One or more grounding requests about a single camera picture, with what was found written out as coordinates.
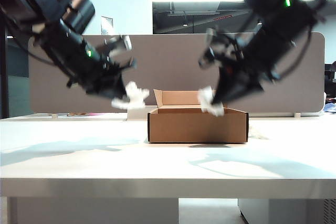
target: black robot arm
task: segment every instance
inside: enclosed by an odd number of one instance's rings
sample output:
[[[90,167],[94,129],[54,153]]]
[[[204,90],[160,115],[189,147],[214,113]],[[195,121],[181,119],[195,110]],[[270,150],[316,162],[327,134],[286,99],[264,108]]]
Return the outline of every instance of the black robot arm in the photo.
[[[2,15],[10,29],[25,32],[27,27],[43,24],[34,33],[35,45],[69,77],[67,84],[82,86],[87,94],[106,98],[126,98],[122,71],[135,66],[130,59],[120,65],[113,56],[131,50],[128,36],[116,36],[95,48],[81,34],[95,14],[89,0],[0,0]]]
[[[249,42],[239,43],[237,37],[229,37],[220,30],[208,32],[209,48],[199,65],[205,68],[215,62],[219,64],[219,82],[213,104],[263,91],[261,80],[276,82],[292,73],[309,46],[313,26],[323,21],[318,10],[327,0],[317,0],[314,6],[302,0],[245,2],[254,15],[263,20],[262,27]],[[276,63],[294,46],[293,41],[304,31],[308,31],[309,36],[294,65],[283,73],[275,73]]]

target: brown cardboard box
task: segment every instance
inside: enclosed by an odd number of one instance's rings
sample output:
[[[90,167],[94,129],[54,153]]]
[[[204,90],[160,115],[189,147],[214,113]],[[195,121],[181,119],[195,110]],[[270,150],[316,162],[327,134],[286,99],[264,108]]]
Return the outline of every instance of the brown cardboard box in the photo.
[[[148,113],[150,143],[246,143],[248,113],[225,108],[225,115],[203,113],[198,91],[154,90],[158,109]]]

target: gray partition panel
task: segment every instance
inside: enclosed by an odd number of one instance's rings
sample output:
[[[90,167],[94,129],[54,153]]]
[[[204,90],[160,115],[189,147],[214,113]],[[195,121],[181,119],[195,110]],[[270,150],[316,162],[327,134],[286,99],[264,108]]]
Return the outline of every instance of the gray partition panel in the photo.
[[[205,49],[205,35],[135,35],[131,36],[133,50],[118,56],[138,60],[136,69],[124,73],[124,82],[135,81],[139,87],[151,90],[147,105],[155,105],[153,89],[198,90],[211,85],[216,87],[218,69],[201,70],[198,58]],[[85,36],[98,45],[109,36]],[[304,38],[297,43],[279,70],[295,59]],[[30,50],[44,55],[42,50],[30,46]],[[313,33],[312,43],[302,64],[294,74],[276,84],[264,84],[266,92],[250,96],[230,107],[248,112],[314,112],[323,106],[324,37]],[[57,68],[29,60],[31,107],[35,112],[115,112],[108,99],[85,95],[81,87],[66,88],[68,81]]]

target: wire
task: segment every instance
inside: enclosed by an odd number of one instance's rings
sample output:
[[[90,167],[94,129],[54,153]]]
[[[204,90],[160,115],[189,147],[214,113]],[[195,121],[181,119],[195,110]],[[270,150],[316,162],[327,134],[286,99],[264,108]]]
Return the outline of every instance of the wire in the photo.
[[[13,36],[13,39],[14,39],[15,43],[19,46],[19,48],[20,48],[22,51],[24,51],[24,52],[27,53],[29,56],[31,56],[33,59],[35,59],[35,60],[37,60],[37,61],[39,61],[39,62],[42,62],[42,63],[44,63],[44,64],[47,64],[47,65],[49,65],[49,66],[53,66],[53,67],[56,66],[53,62],[51,62],[51,61],[49,61],[49,60],[45,60],[45,59],[43,59],[43,58],[41,58],[41,57],[39,57],[39,56],[37,56],[37,55],[31,53],[29,50],[27,50],[27,49],[21,44],[21,42],[16,38],[16,36],[15,36],[16,32],[14,32],[14,31],[12,30],[12,27],[11,27],[11,25],[9,24],[9,22],[8,22],[8,20],[7,20],[8,18],[6,17],[6,15],[5,15],[4,13],[2,13],[2,12],[0,12],[0,13],[3,15],[3,18],[4,18],[4,21],[5,21],[5,23],[6,23],[6,26],[7,26],[8,31],[9,31],[10,34]],[[34,32],[27,32],[27,31],[25,31],[25,33],[30,33],[31,35],[36,35],[36,34],[37,34],[37,33],[34,33]]]
[[[283,78],[287,77],[288,75],[290,75],[291,73],[293,73],[293,71],[296,70],[299,67],[299,65],[301,64],[301,62],[302,62],[302,60],[303,60],[303,58],[304,58],[304,56],[305,56],[305,54],[308,50],[310,42],[311,42],[312,29],[313,29],[313,26],[310,26],[308,37],[307,37],[305,45],[303,46],[303,49],[301,50],[301,53],[299,54],[299,56],[295,60],[295,62],[288,69],[286,69],[283,73],[280,74],[281,79],[283,79]]]

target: table surface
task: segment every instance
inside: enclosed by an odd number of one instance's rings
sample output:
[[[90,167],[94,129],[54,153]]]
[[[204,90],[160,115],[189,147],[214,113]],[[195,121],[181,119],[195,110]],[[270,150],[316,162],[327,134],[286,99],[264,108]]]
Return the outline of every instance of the table surface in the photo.
[[[0,121],[7,197],[336,198],[336,115],[251,118],[247,144],[149,144],[126,114]]]

